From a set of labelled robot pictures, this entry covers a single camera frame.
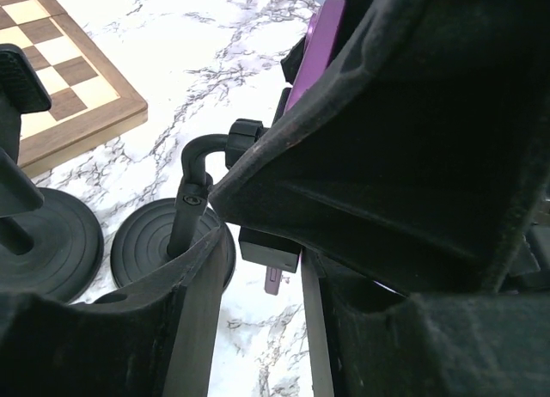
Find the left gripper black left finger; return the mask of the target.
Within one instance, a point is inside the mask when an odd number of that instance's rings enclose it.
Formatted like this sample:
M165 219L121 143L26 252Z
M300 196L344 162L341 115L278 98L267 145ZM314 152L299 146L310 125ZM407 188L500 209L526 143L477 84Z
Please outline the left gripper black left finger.
M226 230L94 303L1 295L4 396L195 396L208 393Z

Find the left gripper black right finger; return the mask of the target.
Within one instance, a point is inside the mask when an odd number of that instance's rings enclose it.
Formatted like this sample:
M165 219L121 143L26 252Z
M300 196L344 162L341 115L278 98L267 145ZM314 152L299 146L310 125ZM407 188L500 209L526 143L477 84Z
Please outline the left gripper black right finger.
M301 268L315 395L548 395L548 295L403 297L309 250Z

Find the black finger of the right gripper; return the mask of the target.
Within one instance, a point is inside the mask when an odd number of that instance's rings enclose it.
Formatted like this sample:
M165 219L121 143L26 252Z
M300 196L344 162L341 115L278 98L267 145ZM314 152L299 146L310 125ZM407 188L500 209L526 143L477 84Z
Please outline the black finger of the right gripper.
M549 179L549 0L345 2L212 207L400 292L497 290Z

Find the black phone stand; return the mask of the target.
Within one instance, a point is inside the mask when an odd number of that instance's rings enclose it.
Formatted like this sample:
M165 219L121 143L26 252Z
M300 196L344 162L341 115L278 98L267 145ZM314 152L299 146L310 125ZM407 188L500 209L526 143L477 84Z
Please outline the black phone stand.
M213 179L205 168L208 155L222 152L227 168L266 132L262 122L238 119L226 134L196 137L181 152L182 179L175 198L150 202L134 211L113 239L110 265L118 287L124 287L187 251L212 229L227 224L209 208ZM231 281L236 257L266 267L264 289L276 296L283 272L296 272L302 248L294 241L241 228L238 238L226 238L224 283Z
M72 302L103 258L95 214L81 199L37 187L18 166L21 117L52 101L22 49L1 46L1 288Z

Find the red-edged phone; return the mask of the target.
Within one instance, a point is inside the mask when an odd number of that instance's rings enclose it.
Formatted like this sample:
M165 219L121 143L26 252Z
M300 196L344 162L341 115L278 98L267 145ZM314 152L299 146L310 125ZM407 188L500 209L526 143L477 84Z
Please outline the red-edged phone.
M273 119L278 120L290 110L303 94L321 77L332 61L339 25L345 10L345 0L326 0L309 22L305 35L302 61L290 88L281 94ZM276 235L266 237L266 246L272 251L268 257L265 291L276 296L282 271L294 272L301 246Z

